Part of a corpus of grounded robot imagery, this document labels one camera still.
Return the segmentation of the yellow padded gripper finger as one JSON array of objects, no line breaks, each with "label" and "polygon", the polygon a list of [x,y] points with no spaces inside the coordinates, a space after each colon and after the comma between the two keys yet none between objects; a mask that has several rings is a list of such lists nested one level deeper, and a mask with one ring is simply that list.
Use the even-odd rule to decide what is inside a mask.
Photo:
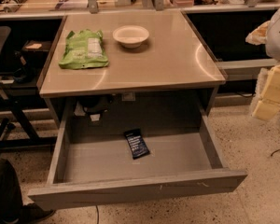
[{"label": "yellow padded gripper finger", "polygon": [[280,111],[280,64],[271,69],[261,68],[256,94],[251,102],[251,115],[270,120]]},{"label": "yellow padded gripper finger", "polygon": [[245,38],[245,41],[252,45],[261,45],[267,42],[267,30],[269,21],[264,22],[258,28],[253,30],[248,36]]}]

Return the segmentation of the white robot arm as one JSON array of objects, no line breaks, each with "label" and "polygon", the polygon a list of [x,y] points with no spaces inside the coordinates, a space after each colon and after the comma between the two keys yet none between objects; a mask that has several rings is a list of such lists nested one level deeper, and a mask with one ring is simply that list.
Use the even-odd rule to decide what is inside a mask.
[{"label": "white robot arm", "polygon": [[280,111],[280,8],[269,21],[249,33],[245,41],[252,45],[264,44],[266,54],[277,61],[271,69],[260,69],[256,96],[251,103],[253,118],[270,120]]}]

